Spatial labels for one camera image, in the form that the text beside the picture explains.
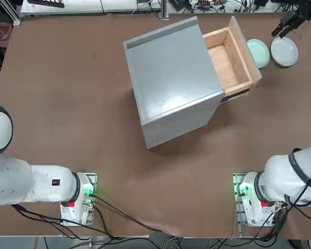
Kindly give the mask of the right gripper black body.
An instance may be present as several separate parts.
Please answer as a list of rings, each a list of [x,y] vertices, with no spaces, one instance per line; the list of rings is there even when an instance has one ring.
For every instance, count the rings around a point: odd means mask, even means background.
[[[311,0],[299,1],[295,13],[302,20],[311,21]]]

